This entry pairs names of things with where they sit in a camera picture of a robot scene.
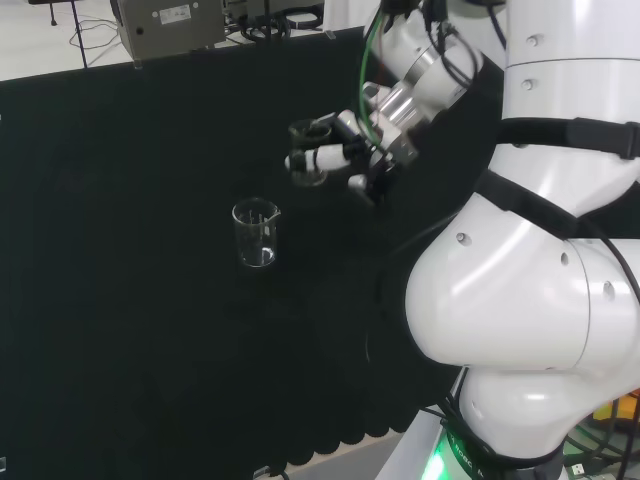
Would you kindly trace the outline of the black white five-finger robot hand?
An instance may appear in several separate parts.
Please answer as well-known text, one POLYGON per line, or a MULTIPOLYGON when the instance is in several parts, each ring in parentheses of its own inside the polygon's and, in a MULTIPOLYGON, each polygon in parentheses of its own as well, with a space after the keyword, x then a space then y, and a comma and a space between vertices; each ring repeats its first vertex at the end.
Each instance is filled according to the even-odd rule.
POLYGON ((401 171, 417 157, 407 135, 395 125, 383 120, 375 144, 350 110, 296 121, 288 132, 291 149, 284 164, 295 184, 315 187, 342 176, 346 187, 371 205, 384 202, 401 171))

